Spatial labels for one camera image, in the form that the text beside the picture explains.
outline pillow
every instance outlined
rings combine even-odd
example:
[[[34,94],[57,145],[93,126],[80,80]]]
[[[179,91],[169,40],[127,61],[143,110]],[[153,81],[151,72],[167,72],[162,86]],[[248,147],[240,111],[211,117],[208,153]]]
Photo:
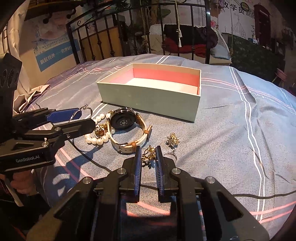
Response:
[[[230,60],[230,54],[228,50],[220,44],[217,44],[214,48],[211,49],[211,55],[214,58],[224,58]]]

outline silver bangle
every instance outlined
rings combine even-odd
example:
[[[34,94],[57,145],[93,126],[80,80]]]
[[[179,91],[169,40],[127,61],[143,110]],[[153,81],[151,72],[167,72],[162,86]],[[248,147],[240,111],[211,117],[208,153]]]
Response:
[[[81,111],[81,110],[85,110],[85,109],[89,109],[89,110],[91,111],[91,116],[90,116],[90,117],[92,117],[92,114],[93,114],[92,109],[91,109],[90,107],[88,107],[87,104],[85,104],[83,107],[81,107],[79,110],[77,110],[77,111],[71,116],[71,118],[70,118],[70,120],[69,120],[68,122],[70,122],[70,121],[74,118],[74,116],[75,116],[79,111]]]

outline jewelry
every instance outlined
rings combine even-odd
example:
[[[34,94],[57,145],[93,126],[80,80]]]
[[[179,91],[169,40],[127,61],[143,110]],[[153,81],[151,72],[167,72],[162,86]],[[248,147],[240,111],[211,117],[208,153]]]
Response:
[[[68,122],[70,122],[74,116],[81,110],[85,110],[85,109],[89,109],[91,111],[91,116],[92,116],[92,109],[90,107],[87,106],[87,104],[85,104],[83,107],[81,107],[79,110],[77,110],[70,118],[70,120]]]
[[[88,144],[93,144],[93,145],[103,145],[104,143],[107,143],[109,141],[110,138],[110,133],[108,131],[108,127],[107,127],[107,123],[104,124],[99,124],[98,122],[100,122],[102,119],[105,118],[105,116],[108,116],[109,113],[107,113],[106,115],[101,113],[100,115],[98,115],[93,121],[96,123],[96,128],[94,130],[94,134],[95,137],[92,137],[91,134],[86,134],[85,140]],[[110,132],[112,134],[115,133],[115,129],[113,127],[111,127]]]
[[[165,155],[172,155],[172,156],[174,156],[175,159],[176,159],[175,162],[177,162],[177,156],[176,156],[175,150],[176,150],[176,149],[173,149],[173,151],[168,152],[168,153],[164,154],[163,156],[165,156]]]
[[[145,149],[144,153],[142,154],[142,162],[147,164],[150,161],[156,160],[156,148],[149,145],[147,149]]]
[[[166,154],[164,154],[163,156],[165,155],[172,155],[175,157],[175,162],[177,161],[177,155],[175,153],[176,151],[176,148],[178,147],[179,145],[179,139],[177,138],[176,134],[173,132],[171,133],[169,136],[167,136],[167,141],[165,142],[171,149],[172,151],[171,152],[168,152]]]
[[[110,115],[107,117],[107,129],[110,135],[111,143],[119,153],[134,153],[136,152],[137,146],[143,146],[149,139],[152,126],[147,128],[146,123],[141,118],[139,113],[135,113],[132,108],[120,108],[109,112],[109,114]],[[139,140],[123,144],[114,140],[112,137],[112,134],[114,134],[112,132],[112,128],[124,130],[134,124],[137,124],[143,130],[143,135]]]
[[[165,143],[173,149],[178,146],[179,139],[176,137],[175,133],[171,133],[169,136],[167,136],[167,141]]]

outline gray-blue bedsheet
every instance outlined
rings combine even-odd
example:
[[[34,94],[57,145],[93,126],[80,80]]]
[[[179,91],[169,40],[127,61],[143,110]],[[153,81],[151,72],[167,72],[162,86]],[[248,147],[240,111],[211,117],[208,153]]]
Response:
[[[145,54],[80,64],[49,80],[49,90],[29,110],[39,108],[37,104],[54,109],[88,104],[95,115],[116,109],[102,103],[96,82],[130,63],[201,69],[201,99],[195,122],[139,111],[146,124],[153,125],[145,147],[160,145],[166,153],[170,150],[165,145],[166,137],[175,132],[180,139],[176,166],[195,177],[214,176],[230,193],[243,194],[237,200],[273,237],[295,206],[296,193],[268,199],[249,194],[268,197],[296,189],[296,97],[286,90],[232,67]],[[89,114],[84,111],[81,118]],[[140,136],[140,128],[115,134],[122,143]],[[108,169],[121,167],[124,159],[133,156],[118,154],[110,141],[98,148],[80,137],[74,139],[74,144],[103,168],[95,166],[66,141],[53,166],[36,170],[40,192],[51,206],[83,177],[105,177]],[[141,183],[156,187],[153,165],[142,168]],[[156,190],[142,187],[140,202],[127,204],[123,240],[175,240],[176,221],[169,214],[170,204],[159,203]]]

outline watch strap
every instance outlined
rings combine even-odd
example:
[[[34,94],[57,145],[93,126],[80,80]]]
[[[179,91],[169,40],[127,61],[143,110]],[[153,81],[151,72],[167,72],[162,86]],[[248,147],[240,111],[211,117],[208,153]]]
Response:
[[[134,153],[136,152],[136,148],[137,146],[143,146],[146,142],[146,140],[149,139],[150,135],[151,135],[151,131],[152,131],[152,126],[149,126],[147,128],[146,123],[144,122],[144,120],[142,119],[142,117],[136,113],[136,124],[139,125],[139,127],[143,130],[143,135],[140,139],[130,142],[130,143],[124,143],[124,144],[120,144],[118,143],[112,136],[111,133],[111,123],[110,123],[110,119],[107,119],[107,128],[108,128],[108,132],[110,134],[110,141],[113,145],[113,147],[120,153]]]

